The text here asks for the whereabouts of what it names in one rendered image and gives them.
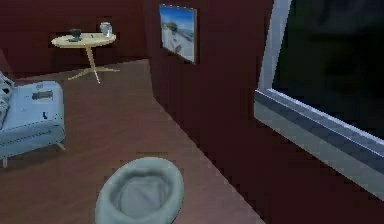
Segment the framed beach picture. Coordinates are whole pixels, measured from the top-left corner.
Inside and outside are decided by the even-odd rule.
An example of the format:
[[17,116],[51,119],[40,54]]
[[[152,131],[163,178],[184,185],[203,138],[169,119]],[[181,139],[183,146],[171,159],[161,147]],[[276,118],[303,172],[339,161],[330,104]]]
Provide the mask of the framed beach picture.
[[159,5],[161,46],[192,64],[197,61],[197,12],[195,8]]

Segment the grey round pet bed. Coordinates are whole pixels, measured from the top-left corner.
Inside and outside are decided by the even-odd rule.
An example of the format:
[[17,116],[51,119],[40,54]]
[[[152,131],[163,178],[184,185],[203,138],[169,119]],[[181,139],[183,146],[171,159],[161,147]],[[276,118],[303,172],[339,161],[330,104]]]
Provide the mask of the grey round pet bed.
[[179,169],[159,157],[135,159],[102,186],[94,224],[173,224],[184,198]]

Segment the clear glass jar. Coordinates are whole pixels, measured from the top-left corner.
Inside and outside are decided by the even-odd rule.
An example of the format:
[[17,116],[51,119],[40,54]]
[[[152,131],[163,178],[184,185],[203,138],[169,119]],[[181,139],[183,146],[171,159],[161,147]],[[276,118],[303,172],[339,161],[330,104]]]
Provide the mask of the clear glass jar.
[[100,24],[100,31],[105,37],[110,37],[112,35],[112,25],[109,22],[102,22]]

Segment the round beige side table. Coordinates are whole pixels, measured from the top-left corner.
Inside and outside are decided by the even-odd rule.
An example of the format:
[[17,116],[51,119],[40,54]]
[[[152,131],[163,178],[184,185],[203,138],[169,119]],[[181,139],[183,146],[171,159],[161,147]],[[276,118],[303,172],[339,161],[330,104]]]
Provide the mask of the round beige side table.
[[103,33],[82,33],[79,41],[74,42],[73,39],[74,37],[72,35],[64,35],[51,40],[52,45],[61,49],[84,49],[86,51],[90,66],[83,69],[77,75],[69,77],[68,80],[74,80],[93,73],[97,83],[100,84],[99,72],[116,72],[116,69],[97,66],[92,51],[93,48],[112,44],[116,40],[115,34],[105,36]]

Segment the grey framed window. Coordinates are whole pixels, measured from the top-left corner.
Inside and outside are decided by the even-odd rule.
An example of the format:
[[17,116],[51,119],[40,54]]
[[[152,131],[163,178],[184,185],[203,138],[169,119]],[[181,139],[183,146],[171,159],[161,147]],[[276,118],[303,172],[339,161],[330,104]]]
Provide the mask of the grey framed window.
[[384,201],[384,140],[272,88],[292,0],[273,0],[255,117]]

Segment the dark remote control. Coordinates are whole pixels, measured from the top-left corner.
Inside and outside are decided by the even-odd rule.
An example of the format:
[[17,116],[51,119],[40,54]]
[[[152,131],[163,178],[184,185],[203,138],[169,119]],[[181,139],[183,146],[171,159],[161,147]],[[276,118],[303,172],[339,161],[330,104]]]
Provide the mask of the dark remote control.
[[39,100],[45,98],[53,98],[53,91],[36,92],[32,94],[32,100]]

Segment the pale blue sofa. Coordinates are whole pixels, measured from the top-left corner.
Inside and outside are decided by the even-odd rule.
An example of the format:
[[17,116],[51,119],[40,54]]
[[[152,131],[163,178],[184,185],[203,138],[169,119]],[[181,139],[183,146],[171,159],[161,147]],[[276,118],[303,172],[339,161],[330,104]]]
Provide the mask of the pale blue sofa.
[[[53,91],[53,98],[32,100],[36,92]],[[63,89],[56,81],[41,81],[14,88],[10,107],[0,129],[0,160],[57,145],[65,149]]]

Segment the patterned white pillow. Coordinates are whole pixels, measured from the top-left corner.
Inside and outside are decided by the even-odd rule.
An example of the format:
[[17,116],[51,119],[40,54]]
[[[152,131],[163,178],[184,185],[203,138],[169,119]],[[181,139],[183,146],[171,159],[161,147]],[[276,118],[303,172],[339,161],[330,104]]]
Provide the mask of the patterned white pillow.
[[3,126],[3,122],[9,109],[9,100],[12,95],[14,85],[14,81],[9,79],[0,71],[0,129]]

